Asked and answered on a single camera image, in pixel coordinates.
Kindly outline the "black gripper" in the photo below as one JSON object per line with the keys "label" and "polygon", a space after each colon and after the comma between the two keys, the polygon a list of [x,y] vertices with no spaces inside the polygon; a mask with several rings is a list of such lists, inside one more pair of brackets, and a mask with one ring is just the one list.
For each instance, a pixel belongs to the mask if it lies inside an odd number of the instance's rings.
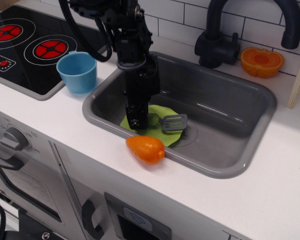
{"label": "black gripper", "polygon": [[144,130],[148,126],[147,104],[151,96],[160,92],[157,61],[153,56],[145,56],[144,60],[135,63],[117,61],[117,66],[125,77],[128,125],[132,130]]}

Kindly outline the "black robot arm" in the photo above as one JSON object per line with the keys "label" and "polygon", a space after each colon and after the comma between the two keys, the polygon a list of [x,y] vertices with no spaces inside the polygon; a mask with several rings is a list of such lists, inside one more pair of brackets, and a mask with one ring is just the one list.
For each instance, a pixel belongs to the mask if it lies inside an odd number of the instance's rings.
{"label": "black robot arm", "polygon": [[[138,1],[62,0],[59,4],[73,33],[93,58],[106,62],[113,52],[117,54],[117,67],[125,76],[128,124],[134,130],[147,128],[148,102],[160,92],[160,80],[157,61],[149,52],[152,34]],[[87,41],[71,10],[95,21],[106,45],[106,55]]]}

